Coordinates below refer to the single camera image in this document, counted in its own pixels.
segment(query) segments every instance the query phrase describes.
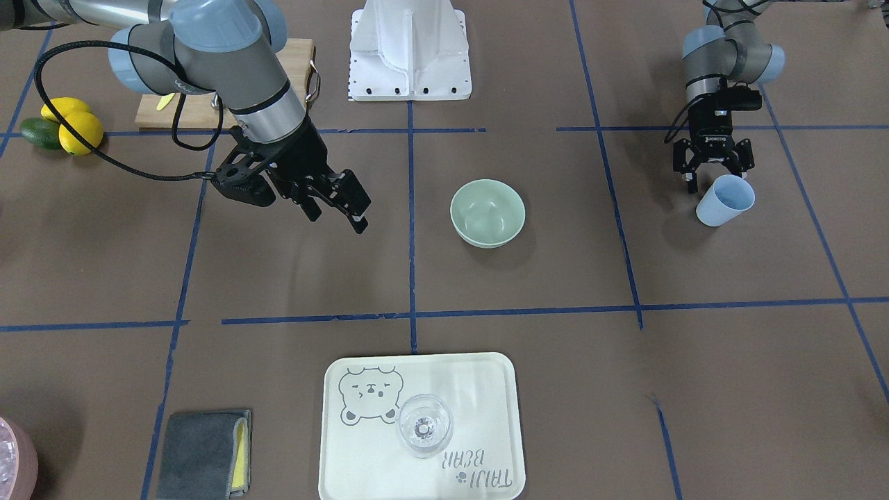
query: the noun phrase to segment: gray robot arm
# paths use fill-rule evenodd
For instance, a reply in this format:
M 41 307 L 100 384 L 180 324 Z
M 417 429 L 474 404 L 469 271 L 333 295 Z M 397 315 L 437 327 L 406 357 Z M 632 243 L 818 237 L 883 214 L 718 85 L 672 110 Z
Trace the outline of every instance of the gray robot arm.
M 135 92 L 219 95 L 237 120 L 231 129 L 237 146 L 208 175 L 223 196 L 268 206 L 276 199 L 274 186 L 312 221 L 321 214 L 320 199 L 344 213 L 356 232 L 367 227 L 371 200 L 351 171 L 335 173 L 327 165 L 327 148 L 275 56 L 287 32 L 271 0 L 12 0 L 0 6 L 0 29 L 50 20 L 120 28 L 112 43 L 169 63 L 109 49 L 117 78 Z M 68 45 L 44 56 L 77 43 Z
M 697 169 L 721 163 L 744 176 L 753 168 L 748 139 L 732 137 L 732 112 L 762 108 L 762 96 L 746 85 L 771 82 L 784 68 L 784 51 L 766 44 L 754 21 L 773 0 L 704 0 L 707 25 L 683 42 L 685 97 L 690 139 L 674 143 L 673 170 L 688 192 L 698 189 Z

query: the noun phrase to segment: black cable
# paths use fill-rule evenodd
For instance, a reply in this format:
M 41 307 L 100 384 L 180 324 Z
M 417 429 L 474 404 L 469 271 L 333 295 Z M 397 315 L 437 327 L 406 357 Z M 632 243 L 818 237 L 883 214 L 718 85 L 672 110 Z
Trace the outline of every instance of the black cable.
M 685 112 L 686 112 L 691 106 L 697 104 L 698 101 L 700 101 L 701 99 L 703 99 L 703 98 L 704 98 L 704 95 L 705 95 L 705 94 L 701 94 L 701 95 L 696 95 L 696 96 L 694 96 L 694 99 L 688 101 L 688 103 L 685 104 L 685 106 L 679 111 L 679 114 L 676 115 L 676 118 L 673 118 L 673 123 L 670 124 L 669 129 L 667 129 L 667 135 L 664 136 L 664 144 L 670 144 L 674 139 L 676 139 L 676 136 L 679 135 L 679 131 L 681 131 L 681 130 L 682 130 L 682 127 L 684 127 L 685 124 L 688 123 L 688 116 L 686 116 L 686 117 L 685 117 L 685 120 L 682 122 L 682 124 L 681 124 L 679 127 L 677 127 L 677 126 L 676 126 L 676 123 L 679 121 L 679 118 L 681 118 L 682 115 L 684 115 Z
M 16 28 L 16 29 L 21 29 L 24 31 L 48 31 L 50 29 L 65 28 L 66 26 L 71 26 L 71 25 L 61 22 L 59 24 L 51 24 L 49 26 L 22 26 L 21 28 Z
M 719 13 L 719 11 L 713 11 L 713 13 L 717 16 L 717 22 L 719 23 L 719 27 L 722 29 L 725 29 L 725 24 L 722 22 L 722 15 Z
M 772 2 L 772 0 L 759 0 L 759 2 L 756 2 L 753 5 L 744 4 L 744 7 L 740 8 L 740 9 L 726 9 L 724 7 L 716 7 L 715 5 L 711 4 L 707 0 L 701 0 L 701 2 L 704 5 L 706 5 L 707 7 L 709 7 L 710 9 L 713 9 L 713 11 L 716 13 L 721 12 L 723 14 L 738 14 L 741 12 L 754 12 L 753 9 L 756 9 L 758 6 L 760 6 L 762 4 L 768 4 L 769 2 Z
M 189 151 L 203 151 L 205 149 L 209 149 L 217 139 L 220 138 L 220 133 L 222 132 L 222 120 L 225 118 L 225 109 L 220 106 L 220 119 L 216 124 L 216 128 L 213 129 L 213 137 L 210 138 L 206 144 L 202 146 L 192 146 L 191 144 L 187 144 L 179 140 L 179 120 L 182 118 L 182 108 L 185 106 L 185 97 L 184 93 L 179 94 L 179 102 L 176 103 L 176 112 L 173 113 L 172 116 L 172 141 L 176 143 L 180 148 L 188 149 Z
M 194 172 L 194 173 L 190 173 L 188 175 L 156 175 L 153 173 L 142 172 L 141 170 L 135 169 L 129 165 L 121 163 L 121 162 L 115 160 L 114 158 L 106 155 L 105 153 L 99 151 L 98 148 L 96 148 L 95 146 L 90 144 L 86 139 L 84 139 L 83 135 L 81 135 L 77 130 L 75 130 L 75 128 L 68 122 L 68 120 L 66 120 L 65 117 L 61 115 L 59 110 L 56 109 L 55 105 L 52 104 L 52 100 L 50 99 L 49 95 L 46 93 L 46 89 L 44 88 L 43 72 L 44 72 L 44 66 L 46 66 L 46 63 L 53 57 L 55 57 L 63 52 L 73 51 L 75 49 L 82 49 L 82 48 L 86 48 L 86 47 L 102 47 L 102 48 L 108 48 L 108 49 L 117 49 L 120 51 L 127 51 L 127 52 L 137 53 L 138 55 L 144 55 L 145 57 L 156 60 L 157 62 L 160 62 L 161 64 L 163 64 L 164 66 L 169 68 L 170 71 L 175 73 L 176 77 L 179 80 L 181 80 L 182 82 L 185 82 L 190 85 L 194 85 L 188 81 L 188 78 L 185 76 L 185 73 L 181 67 L 164 59 L 163 56 L 161 56 L 157 53 L 151 52 L 151 51 L 147 51 L 141 47 L 136 47 L 134 45 L 128 45 L 128 44 L 119 44 L 117 42 L 106 42 L 103 40 L 84 40 L 82 42 L 71 42 L 70 44 L 62 44 L 62 45 L 59 45 L 58 47 L 54 47 L 54 48 L 50 49 L 49 51 L 46 51 L 46 53 L 44 53 L 39 58 L 37 58 L 37 62 L 34 65 L 34 87 L 37 89 L 37 93 L 40 94 L 40 99 L 43 100 L 46 107 L 59 120 L 59 123 L 62 126 L 64 126 L 65 128 L 67 128 L 68 131 L 71 132 L 71 135 L 73 135 L 75 137 L 75 139 L 80 141 L 81 144 L 83 144 L 87 149 L 89 149 L 90 151 L 95 153 L 95 155 L 97 157 L 102 158 L 103 160 L 109 162 L 111 165 L 114 165 L 122 170 L 125 170 L 126 172 L 133 173 L 135 175 L 139 175 L 139 177 L 144 177 L 144 178 L 150 179 L 152 181 L 190 181 L 192 179 L 211 179 L 211 178 L 213 178 L 214 174 L 209 173 L 209 172 Z

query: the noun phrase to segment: bear illustration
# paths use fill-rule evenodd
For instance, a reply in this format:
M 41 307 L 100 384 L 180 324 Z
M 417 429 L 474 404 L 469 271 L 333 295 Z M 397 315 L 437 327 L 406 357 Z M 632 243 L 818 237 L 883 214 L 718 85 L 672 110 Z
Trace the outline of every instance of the bear illustration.
M 379 367 L 362 368 L 357 373 L 350 368 L 340 379 L 344 405 L 340 419 L 346 425 L 355 425 L 362 418 L 395 423 L 398 395 L 403 388 L 404 379 L 395 367 L 388 371 Z

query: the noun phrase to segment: pink container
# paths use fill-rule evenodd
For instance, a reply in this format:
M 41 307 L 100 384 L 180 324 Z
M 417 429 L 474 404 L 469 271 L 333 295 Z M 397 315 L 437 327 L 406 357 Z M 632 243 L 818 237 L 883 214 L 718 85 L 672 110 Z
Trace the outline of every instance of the pink container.
M 7 481 L 12 484 L 12 489 L 8 491 L 9 496 L 4 496 L 3 491 L 6 488 L 0 488 L 0 500 L 29 500 L 37 481 L 37 452 L 34 444 L 15 423 L 0 417 L 0 427 L 5 427 L 12 434 L 14 446 L 12 479 Z

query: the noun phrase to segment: clear glass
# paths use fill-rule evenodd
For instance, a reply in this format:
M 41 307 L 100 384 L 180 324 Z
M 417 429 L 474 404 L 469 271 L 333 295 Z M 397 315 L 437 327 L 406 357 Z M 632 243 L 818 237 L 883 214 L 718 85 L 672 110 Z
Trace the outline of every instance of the clear glass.
M 16 458 L 12 431 L 0 420 L 0 500 L 9 498 L 12 492 Z
M 451 409 L 432 394 L 418 394 L 401 406 L 398 433 L 418 458 L 430 458 L 447 448 L 453 435 Z

